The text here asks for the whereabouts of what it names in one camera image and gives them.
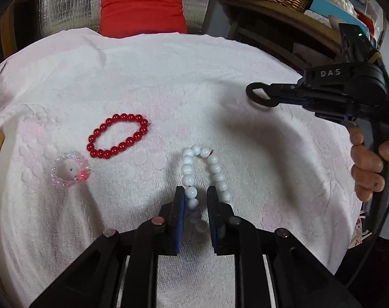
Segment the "black cable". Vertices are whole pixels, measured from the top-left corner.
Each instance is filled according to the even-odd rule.
[[[381,220],[380,226],[378,227],[376,233],[374,233],[374,238],[372,240],[372,243],[370,244],[367,251],[365,252],[365,254],[364,254],[360,264],[357,266],[357,269],[355,270],[354,274],[351,276],[350,280],[345,285],[345,288],[349,288],[351,286],[351,284],[353,283],[353,281],[355,280],[355,278],[357,278],[358,274],[360,273],[362,267],[365,264],[365,261],[367,260],[368,256],[371,253],[371,250],[374,248],[375,242],[377,241],[377,239],[379,238],[379,236],[381,234],[382,227],[384,226],[384,223],[385,223],[385,220],[387,219],[388,214],[389,214],[389,203],[388,203],[387,209],[385,210],[384,217]]]

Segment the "red bead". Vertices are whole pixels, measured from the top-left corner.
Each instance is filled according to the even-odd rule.
[[[127,145],[125,142],[121,142],[118,146],[119,151],[125,151],[127,148]]]
[[[112,155],[117,155],[117,154],[119,154],[119,148],[117,148],[116,146],[113,146],[110,149],[110,152],[112,153]]]
[[[139,132],[136,132],[134,135],[133,135],[133,138],[135,141],[139,141],[142,139],[142,134],[139,133]]]
[[[110,152],[110,150],[106,150],[104,153],[103,153],[103,157],[106,159],[106,160],[109,160],[112,156],[112,153]]]
[[[145,135],[145,134],[147,134],[147,132],[148,132],[149,130],[148,130],[147,126],[142,126],[142,127],[139,129],[139,131],[140,131],[140,133],[141,133],[142,135]]]
[[[128,137],[126,139],[126,146],[131,147],[134,145],[134,139],[132,137]]]

